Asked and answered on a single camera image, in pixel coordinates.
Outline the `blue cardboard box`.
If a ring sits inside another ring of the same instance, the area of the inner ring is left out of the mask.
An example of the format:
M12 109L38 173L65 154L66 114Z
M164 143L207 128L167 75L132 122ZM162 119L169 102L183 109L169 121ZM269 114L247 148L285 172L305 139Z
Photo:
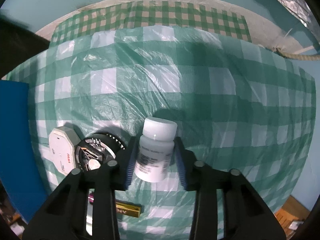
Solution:
M26 222L48 197L31 146L28 89L23 82L1 81L1 182Z

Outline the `black round fan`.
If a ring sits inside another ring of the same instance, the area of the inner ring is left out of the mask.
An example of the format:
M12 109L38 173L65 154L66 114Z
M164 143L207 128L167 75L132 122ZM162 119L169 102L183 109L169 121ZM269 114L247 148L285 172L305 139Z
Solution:
M84 171L101 167L104 163L114 160L120 150L126 145L123 141L108 132L93 133L82 139L75 148L75 165Z

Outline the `white octagonal device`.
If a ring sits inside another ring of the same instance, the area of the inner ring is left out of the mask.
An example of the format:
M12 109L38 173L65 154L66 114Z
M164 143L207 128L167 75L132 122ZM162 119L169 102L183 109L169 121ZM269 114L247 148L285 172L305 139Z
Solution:
M75 150L79 142L76 132L66 126L54 128L49 135L51 160L65 176L76 168Z

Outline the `white pill bottle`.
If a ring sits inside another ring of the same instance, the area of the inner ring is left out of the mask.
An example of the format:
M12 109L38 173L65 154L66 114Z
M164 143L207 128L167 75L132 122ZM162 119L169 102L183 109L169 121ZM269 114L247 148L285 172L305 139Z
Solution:
M158 183L166 177L176 132L177 124L173 121L155 117L145 119L135 164L135 174L139 179Z

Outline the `green checkered tablecloth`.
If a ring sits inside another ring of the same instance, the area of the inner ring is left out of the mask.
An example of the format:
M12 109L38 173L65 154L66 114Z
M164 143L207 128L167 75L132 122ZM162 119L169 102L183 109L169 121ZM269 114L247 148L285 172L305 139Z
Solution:
M154 116L176 122L185 148L212 168L239 169L277 211L302 172L316 119L315 80L304 69L194 28L100 31L50 47L6 79L29 85L31 143L49 192L64 178L49 156L54 128L128 142Z

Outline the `black hanging garment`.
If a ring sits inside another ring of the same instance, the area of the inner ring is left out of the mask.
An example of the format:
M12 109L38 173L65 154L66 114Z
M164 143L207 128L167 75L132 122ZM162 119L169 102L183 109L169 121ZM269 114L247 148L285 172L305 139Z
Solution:
M49 45L47 39L36 35L26 24L13 20L1 10L1 77L27 59L47 50Z

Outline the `small-check green cloth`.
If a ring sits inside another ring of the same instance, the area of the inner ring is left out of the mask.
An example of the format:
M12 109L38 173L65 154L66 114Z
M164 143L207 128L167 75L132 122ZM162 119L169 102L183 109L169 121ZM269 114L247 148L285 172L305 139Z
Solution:
M169 1L136 1L82 11L61 22L50 45L57 46L99 31L153 25L192 27L250 42L243 15L208 5Z

